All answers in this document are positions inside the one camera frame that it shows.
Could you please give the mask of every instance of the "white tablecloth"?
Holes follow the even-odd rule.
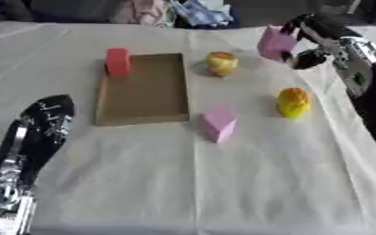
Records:
[[[376,28],[356,30],[376,42]],[[77,111],[38,179],[34,234],[376,234],[376,143],[343,84],[329,63],[297,73],[262,59],[262,31],[0,23],[0,143],[43,96],[70,94]],[[111,47],[182,52],[192,121],[93,126]],[[226,80],[202,70],[211,50],[239,56]],[[308,90],[312,111],[280,117],[286,87]],[[238,119],[221,145],[197,127],[213,106]]]

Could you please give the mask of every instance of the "pink cube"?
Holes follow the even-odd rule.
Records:
[[[131,73],[129,52],[124,48],[111,48],[106,51],[105,66],[108,76],[125,77]]]
[[[212,142],[220,143],[234,132],[236,122],[231,111],[216,107],[204,114],[203,129]]]
[[[267,26],[258,44],[258,50],[261,56],[282,62],[281,52],[291,51],[296,43],[297,41],[293,36],[282,34],[280,30]]]

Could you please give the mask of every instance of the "fabric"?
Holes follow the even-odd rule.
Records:
[[[376,27],[354,29],[376,43]],[[261,58],[263,30],[0,23],[0,144],[33,101],[76,105],[69,141],[39,174],[32,233],[376,234],[376,143],[343,83],[330,62],[296,72]],[[108,48],[181,52],[191,121],[93,126]],[[202,64],[216,50],[239,57],[225,80]],[[312,97],[302,118],[275,109],[288,87]],[[198,130],[215,106],[237,119],[220,145]]]
[[[32,0],[38,21],[107,23],[118,0]]]
[[[32,21],[32,15],[21,0],[0,0],[0,21]]]
[[[126,0],[111,17],[112,23],[170,27],[175,16],[166,0]]]
[[[184,4],[178,1],[170,1],[175,12],[183,17],[191,26],[198,25],[227,25],[232,21],[232,16],[229,15],[229,5],[225,5],[223,10],[210,10],[198,0],[188,0]]]
[[[187,29],[202,29],[202,30],[221,30],[221,29],[238,29],[238,28],[240,28],[241,22],[239,21],[238,14],[235,11],[234,7],[231,7],[231,9],[229,11],[229,15],[231,15],[234,20],[229,21],[229,23],[227,25],[191,26],[182,17],[177,17],[176,20],[175,20],[175,27],[176,28],[187,28]]]

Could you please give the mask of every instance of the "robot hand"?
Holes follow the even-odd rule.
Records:
[[[74,116],[67,95],[40,99],[10,125],[0,147],[0,235],[28,234],[41,168],[66,141]]]
[[[282,58],[294,69],[308,69],[333,58],[333,66],[347,87],[348,96],[365,126],[376,140],[376,45],[357,32],[327,17],[310,14],[286,23],[281,33],[317,45],[294,57],[284,51]]]

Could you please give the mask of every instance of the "wooden tray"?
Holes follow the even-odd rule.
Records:
[[[95,113],[97,126],[187,121],[181,54],[131,56],[131,75],[105,76]]]

